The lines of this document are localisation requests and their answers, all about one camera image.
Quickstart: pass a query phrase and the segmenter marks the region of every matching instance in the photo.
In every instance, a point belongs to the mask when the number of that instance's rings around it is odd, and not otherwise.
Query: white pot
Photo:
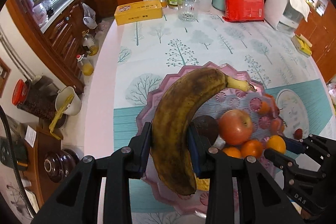
[[[55,108],[56,111],[58,111],[70,95],[74,95],[74,97],[72,102],[68,104],[68,108],[64,111],[64,114],[75,116],[80,112],[82,108],[82,101],[79,99],[78,95],[75,93],[74,88],[71,86],[67,86],[65,89],[58,93],[55,101]]]

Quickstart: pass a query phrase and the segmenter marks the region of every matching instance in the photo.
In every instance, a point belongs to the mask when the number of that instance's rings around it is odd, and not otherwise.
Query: tablecloth
[[[208,61],[248,71],[275,97],[284,88],[293,90],[307,109],[310,131],[333,136],[335,119],[320,75],[312,58],[299,53],[290,38],[266,22],[230,23],[214,14],[184,22],[177,13],[168,13],[125,25],[115,79],[114,149],[127,145],[136,134],[135,117],[146,105],[148,92],[165,75]],[[143,181],[130,180],[130,196],[133,223],[204,223],[157,202]]]

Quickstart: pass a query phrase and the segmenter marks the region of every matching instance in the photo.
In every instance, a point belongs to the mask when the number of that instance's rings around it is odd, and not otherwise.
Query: red package
[[[264,20],[264,0],[225,0],[226,21]]]

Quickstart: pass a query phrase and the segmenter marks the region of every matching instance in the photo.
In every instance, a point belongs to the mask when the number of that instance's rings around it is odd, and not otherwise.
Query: floor
[[[95,35],[95,40],[98,42],[100,49],[113,20],[114,17],[103,19],[103,21],[105,21],[104,30],[97,32]],[[88,57],[94,67],[97,63],[99,53],[100,50],[95,56]],[[77,153],[79,159],[82,159],[84,156],[84,127],[92,76],[93,75],[82,76],[82,80],[85,83],[84,93],[79,96],[82,101],[82,109],[76,116],[68,116],[68,120],[65,126],[61,129],[64,137],[62,140],[62,149],[68,148],[73,150],[75,153]]]

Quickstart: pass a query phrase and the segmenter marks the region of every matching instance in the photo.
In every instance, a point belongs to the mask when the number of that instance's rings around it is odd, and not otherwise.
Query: fruit bowl
[[[201,115],[209,115],[218,119],[226,111],[238,108],[246,111],[254,123],[251,139],[258,139],[261,142],[265,142],[271,135],[279,133],[279,127],[274,127],[272,125],[273,121],[278,121],[279,124],[282,124],[282,120],[278,117],[274,99],[264,92],[263,85],[252,80],[246,71],[236,71],[228,64],[217,66],[212,62],[208,62],[204,66],[183,66],[177,74],[166,75],[159,88],[148,93],[147,105],[136,118],[138,127],[137,135],[141,134],[145,122],[152,121],[157,105],[166,90],[186,73],[202,67],[217,68],[235,79],[247,80],[256,88],[257,92],[246,93],[236,89],[224,89],[205,102],[198,109],[194,118]],[[265,102],[269,105],[269,111],[267,111],[267,113],[265,113],[263,109],[263,104],[265,104]],[[224,145],[225,142],[220,137],[217,138],[214,144],[214,146],[220,149],[222,149]],[[274,165],[263,156],[259,161],[274,177],[276,170]],[[142,179],[151,185],[156,200],[173,206],[180,214],[206,214],[209,193],[197,190],[196,193],[191,196],[180,196],[172,192],[159,179],[151,156],[148,159],[147,169]],[[238,191],[235,180],[234,201],[235,210],[236,213],[238,213]]]

